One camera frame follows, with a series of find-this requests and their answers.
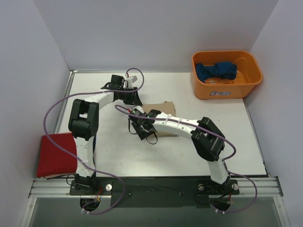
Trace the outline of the beige t shirt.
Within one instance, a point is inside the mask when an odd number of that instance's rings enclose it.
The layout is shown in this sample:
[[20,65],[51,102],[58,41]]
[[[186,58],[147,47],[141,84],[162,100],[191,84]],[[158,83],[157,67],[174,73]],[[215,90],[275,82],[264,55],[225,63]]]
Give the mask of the beige t shirt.
[[[166,114],[171,114],[172,116],[176,116],[176,110],[175,110],[175,106],[174,106],[173,102],[165,101],[160,104],[143,104],[142,109],[146,113],[148,113],[150,110],[154,109],[154,110],[159,110],[161,112],[164,112]],[[164,132],[164,131],[157,131],[156,135],[160,136],[160,137],[175,136],[172,133]]]

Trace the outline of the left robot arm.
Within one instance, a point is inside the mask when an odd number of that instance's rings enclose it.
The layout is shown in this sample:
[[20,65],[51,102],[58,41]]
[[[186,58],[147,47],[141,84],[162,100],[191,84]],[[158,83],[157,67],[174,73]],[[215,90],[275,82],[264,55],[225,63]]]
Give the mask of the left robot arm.
[[94,139],[99,127],[99,110],[116,100],[127,105],[142,105],[137,87],[136,76],[112,75],[110,82],[88,98],[75,99],[72,104],[68,129],[76,145],[77,169],[75,183],[87,195],[97,190],[94,165]]

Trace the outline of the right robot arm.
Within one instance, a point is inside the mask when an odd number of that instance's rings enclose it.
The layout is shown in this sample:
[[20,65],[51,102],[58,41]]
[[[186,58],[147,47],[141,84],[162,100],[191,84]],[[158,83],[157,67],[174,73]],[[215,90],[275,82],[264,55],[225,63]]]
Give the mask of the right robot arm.
[[157,132],[167,132],[192,141],[197,154],[208,163],[212,190],[223,193],[228,189],[230,174],[220,157],[225,136],[209,118],[187,120],[154,109],[146,113],[138,106],[130,111],[129,121],[141,140]]

